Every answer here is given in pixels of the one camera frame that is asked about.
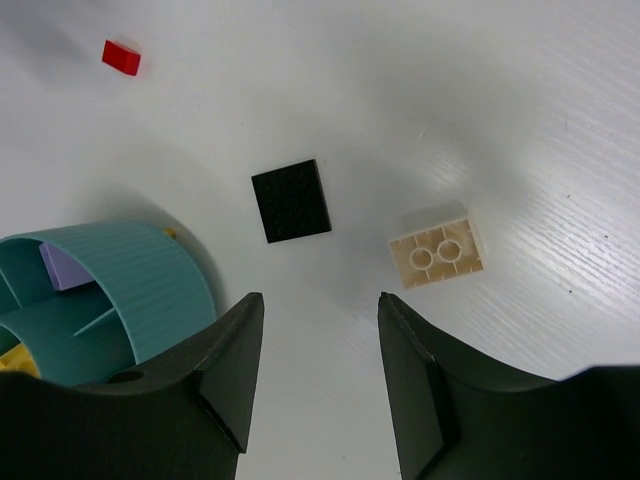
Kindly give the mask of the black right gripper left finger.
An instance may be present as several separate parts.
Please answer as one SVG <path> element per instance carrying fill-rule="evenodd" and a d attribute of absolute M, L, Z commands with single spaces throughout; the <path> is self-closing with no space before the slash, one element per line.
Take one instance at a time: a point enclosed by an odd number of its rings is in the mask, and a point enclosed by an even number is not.
<path fill-rule="evenodd" d="M 5 479 L 232 479 L 247 450 L 264 300 L 104 383 L 1 377 Z"/>

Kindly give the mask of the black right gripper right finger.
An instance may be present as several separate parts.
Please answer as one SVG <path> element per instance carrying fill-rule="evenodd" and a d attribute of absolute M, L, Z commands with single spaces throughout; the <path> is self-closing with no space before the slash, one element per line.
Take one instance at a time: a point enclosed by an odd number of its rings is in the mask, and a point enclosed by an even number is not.
<path fill-rule="evenodd" d="M 405 479 L 635 479 L 639 370 L 563 380 L 498 361 L 384 293 L 378 328 Z"/>

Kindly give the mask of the cream lego brick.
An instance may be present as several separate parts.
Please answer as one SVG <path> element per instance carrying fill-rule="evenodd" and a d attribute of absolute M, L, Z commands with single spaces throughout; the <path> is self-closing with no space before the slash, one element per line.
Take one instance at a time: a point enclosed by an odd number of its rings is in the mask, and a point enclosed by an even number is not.
<path fill-rule="evenodd" d="M 402 286 L 414 289 L 485 269 L 480 236 L 458 200 L 405 213 L 389 250 Z"/>

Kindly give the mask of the long yellow lego plate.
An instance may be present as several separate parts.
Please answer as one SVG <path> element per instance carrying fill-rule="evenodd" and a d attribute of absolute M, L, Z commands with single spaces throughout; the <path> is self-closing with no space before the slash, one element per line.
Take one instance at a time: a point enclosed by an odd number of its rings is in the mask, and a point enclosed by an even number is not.
<path fill-rule="evenodd" d="M 39 369 L 30 351 L 19 343 L 0 357 L 0 369 L 7 372 L 22 372 L 35 378 L 40 377 Z"/>

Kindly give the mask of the purple lego brick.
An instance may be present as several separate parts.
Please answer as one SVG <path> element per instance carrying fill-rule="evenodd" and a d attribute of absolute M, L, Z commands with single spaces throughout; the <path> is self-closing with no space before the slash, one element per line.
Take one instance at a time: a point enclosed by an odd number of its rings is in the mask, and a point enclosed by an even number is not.
<path fill-rule="evenodd" d="M 49 243 L 39 251 L 55 291 L 66 291 L 92 283 L 94 277 L 73 257 Z"/>

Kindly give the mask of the black square lego plate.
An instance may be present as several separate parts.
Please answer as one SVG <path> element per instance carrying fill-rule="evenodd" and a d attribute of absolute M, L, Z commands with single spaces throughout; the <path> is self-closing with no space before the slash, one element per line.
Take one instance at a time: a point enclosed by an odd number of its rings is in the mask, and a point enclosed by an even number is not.
<path fill-rule="evenodd" d="M 332 231 L 315 159 L 251 177 L 269 244 Z"/>

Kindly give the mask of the small red lego plate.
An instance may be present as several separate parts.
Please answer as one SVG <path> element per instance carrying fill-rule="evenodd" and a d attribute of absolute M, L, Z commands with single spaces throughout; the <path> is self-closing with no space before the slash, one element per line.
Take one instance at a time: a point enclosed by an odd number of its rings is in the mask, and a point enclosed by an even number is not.
<path fill-rule="evenodd" d="M 102 62 L 129 76 L 136 76 L 141 62 L 141 54 L 116 41 L 106 40 Z"/>

